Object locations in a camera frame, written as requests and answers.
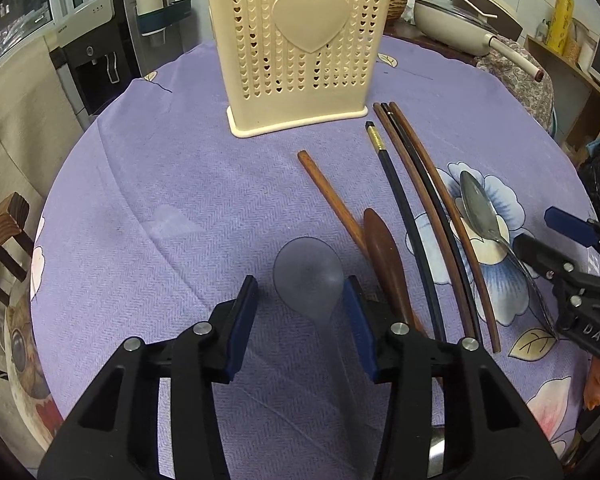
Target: gold chopstick tip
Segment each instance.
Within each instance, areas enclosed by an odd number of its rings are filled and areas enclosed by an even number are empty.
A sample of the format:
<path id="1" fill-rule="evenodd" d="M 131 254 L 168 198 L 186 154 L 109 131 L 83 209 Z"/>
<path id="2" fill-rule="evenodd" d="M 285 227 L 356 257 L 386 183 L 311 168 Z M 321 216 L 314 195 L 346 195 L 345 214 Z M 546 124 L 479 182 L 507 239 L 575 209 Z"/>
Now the gold chopstick tip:
<path id="1" fill-rule="evenodd" d="M 386 146 L 382 141 L 382 137 L 380 137 L 380 132 L 376 128 L 376 125 L 373 124 L 371 121 L 367 121 L 365 124 L 365 128 L 366 132 L 369 134 L 369 139 L 371 139 L 371 143 L 373 144 L 376 153 L 380 150 L 386 150 Z"/>

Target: heart-shaped emblem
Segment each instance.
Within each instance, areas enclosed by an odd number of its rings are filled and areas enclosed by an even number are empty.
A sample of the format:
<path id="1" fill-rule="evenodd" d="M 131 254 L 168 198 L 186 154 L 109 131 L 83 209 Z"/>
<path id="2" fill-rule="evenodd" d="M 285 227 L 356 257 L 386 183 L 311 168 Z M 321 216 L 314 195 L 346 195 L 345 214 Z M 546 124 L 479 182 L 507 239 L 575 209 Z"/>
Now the heart-shaped emblem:
<path id="1" fill-rule="evenodd" d="M 331 41 L 349 17 L 346 0 L 276 0 L 273 21 L 282 35 L 305 52 Z"/>

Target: basket base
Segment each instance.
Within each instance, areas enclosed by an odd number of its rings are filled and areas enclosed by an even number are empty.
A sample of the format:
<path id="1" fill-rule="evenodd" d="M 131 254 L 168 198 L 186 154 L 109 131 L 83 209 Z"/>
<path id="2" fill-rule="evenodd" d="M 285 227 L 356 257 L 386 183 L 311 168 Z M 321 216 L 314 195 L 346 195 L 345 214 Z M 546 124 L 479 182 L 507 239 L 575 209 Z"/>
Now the basket base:
<path id="1" fill-rule="evenodd" d="M 321 115 L 316 117 L 308 117 L 305 119 L 298 119 L 295 121 L 288 121 L 286 123 L 268 124 L 260 128 L 254 128 L 253 130 L 239 130 L 235 125 L 234 114 L 231 112 L 231 107 L 226 109 L 226 116 L 229 118 L 229 126 L 231 127 L 231 133 L 241 139 L 247 137 L 255 137 L 256 135 L 269 134 L 271 132 L 277 132 L 279 130 L 288 130 L 290 128 L 296 128 L 297 126 L 307 126 L 308 124 L 327 123 L 329 121 L 337 121 L 340 119 L 357 119 L 358 117 L 364 117 L 369 113 L 368 108 L 363 107 L 362 110 L 357 112 L 344 112 L 340 114 Z"/>

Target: blue gripper pad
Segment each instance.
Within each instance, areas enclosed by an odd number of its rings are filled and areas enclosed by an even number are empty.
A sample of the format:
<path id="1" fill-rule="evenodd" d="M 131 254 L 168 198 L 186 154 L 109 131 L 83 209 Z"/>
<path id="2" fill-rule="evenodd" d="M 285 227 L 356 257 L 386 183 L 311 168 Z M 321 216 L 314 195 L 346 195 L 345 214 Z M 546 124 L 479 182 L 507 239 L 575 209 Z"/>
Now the blue gripper pad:
<path id="1" fill-rule="evenodd" d="M 595 247 L 600 241 L 593 225 L 557 207 L 550 207 L 544 212 L 544 223 L 583 247 Z"/>
<path id="2" fill-rule="evenodd" d="M 375 382 L 379 375 L 376 341 L 366 320 L 365 313 L 362 311 L 361 299 L 352 284 L 351 278 L 347 278 L 344 282 L 342 301 L 347 311 L 347 317 L 349 317 L 360 364 L 369 378 Z"/>
<path id="3" fill-rule="evenodd" d="M 240 308 L 237 318 L 235 319 L 234 328 L 231 331 L 229 340 L 226 345 L 226 367 L 225 373 L 230 381 L 234 380 L 234 376 L 242 368 L 242 360 L 249 342 L 251 334 L 251 326 L 253 319 L 256 316 L 256 308 L 258 306 L 258 282 L 253 276 L 247 276 L 240 288 L 240 293 L 235 300 L 234 308 Z"/>

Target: blue flower print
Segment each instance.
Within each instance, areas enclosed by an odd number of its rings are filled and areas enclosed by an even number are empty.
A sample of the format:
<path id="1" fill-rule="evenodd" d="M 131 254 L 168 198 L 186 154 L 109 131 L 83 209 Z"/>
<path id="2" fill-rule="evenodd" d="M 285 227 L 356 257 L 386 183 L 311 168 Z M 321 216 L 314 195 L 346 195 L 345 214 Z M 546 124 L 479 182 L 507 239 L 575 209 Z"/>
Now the blue flower print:
<path id="1" fill-rule="evenodd" d="M 525 222 L 525 211 L 518 202 L 515 192 L 494 175 L 484 177 L 479 171 L 473 170 L 464 162 L 449 164 L 448 173 L 438 169 L 442 181 L 445 183 L 461 214 L 462 222 L 480 263 L 480 269 L 484 275 L 484 281 L 489 291 L 496 320 L 502 325 L 510 325 L 516 316 L 524 314 L 529 307 L 529 291 L 526 281 L 520 270 L 506 257 L 507 253 L 496 242 L 485 240 L 469 227 L 460 193 L 459 183 L 462 171 L 469 171 L 484 187 L 493 207 L 496 209 L 500 234 L 507 242 L 510 243 L 519 234 L 530 234 L 529 231 L 522 227 Z M 416 218 L 416 225 L 422 237 L 422 243 L 427 253 L 434 281 L 439 285 L 450 283 L 445 262 L 427 215 L 419 215 Z M 453 223 L 451 227 L 454 234 L 456 234 Z M 406 244 L 411 253 L 413 253 L 408 237 L 406 237 Z M 460 244 L 458 245 L 464 261 L 464 268 L 471 282 L 478 313 L 484 320 L 484 310 L 475 287 L 473 275 L 471 274 L 464 251 Z M 533 270 L 530 269 L 530 272 L 534 277 L 537 277 Z"/>

